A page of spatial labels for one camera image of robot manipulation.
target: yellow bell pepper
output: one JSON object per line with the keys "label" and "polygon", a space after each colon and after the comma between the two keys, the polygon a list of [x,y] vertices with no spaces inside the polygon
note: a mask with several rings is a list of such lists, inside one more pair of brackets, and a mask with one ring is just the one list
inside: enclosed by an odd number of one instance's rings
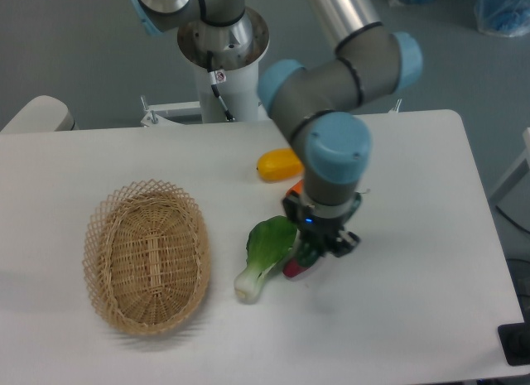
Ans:
{"label": "yellow bell pepper", "polygon": [[269,182],[297,176],[303,170],[304,166],[291,148],[267,152],[258,160],[258,174]]}

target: white vegetable stem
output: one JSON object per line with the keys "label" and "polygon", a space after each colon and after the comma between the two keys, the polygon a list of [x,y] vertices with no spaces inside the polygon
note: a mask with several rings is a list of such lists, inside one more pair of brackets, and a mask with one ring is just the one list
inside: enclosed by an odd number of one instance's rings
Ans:
{"label": "white vegetable stem", "polygon": [[234,280],[236,296],[247,304],[254,303],[265,284],[265,277],[273,267],[274,265],[271,265],[262,271],[259,265],[247,265],[245,270],[239,273]]}

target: wicker basket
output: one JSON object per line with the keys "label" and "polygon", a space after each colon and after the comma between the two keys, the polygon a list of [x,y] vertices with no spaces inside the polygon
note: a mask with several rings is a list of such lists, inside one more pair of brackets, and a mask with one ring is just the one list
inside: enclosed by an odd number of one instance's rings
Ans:
{"label": "wicker basket", "polygon": [[150,180],[115,190],[90,218],[84,278],[96,312],[129,334],[158,334],[185,320],[210,279],[210,251],[195,201]]}

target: green leafy vegetable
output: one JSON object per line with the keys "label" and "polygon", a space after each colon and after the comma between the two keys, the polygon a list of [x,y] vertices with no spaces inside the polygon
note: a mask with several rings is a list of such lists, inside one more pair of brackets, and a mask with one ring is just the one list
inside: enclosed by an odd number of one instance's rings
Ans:
{"label": "green leafy vegetable", "polygon": [[247,303],[257,300],[267,274],[289,253],[296,237],[296,226],[281,215],[257,224],[248,235],[247,267],[234,280],[238,298]]}

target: white chair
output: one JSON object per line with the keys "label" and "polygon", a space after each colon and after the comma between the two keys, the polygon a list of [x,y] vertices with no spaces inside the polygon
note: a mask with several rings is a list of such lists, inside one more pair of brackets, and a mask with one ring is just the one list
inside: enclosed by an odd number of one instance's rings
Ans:
{"label": "white chair", "polygon": [[34,98],[0,131],[0,134],[79,130],[60,100],[42,95]]}

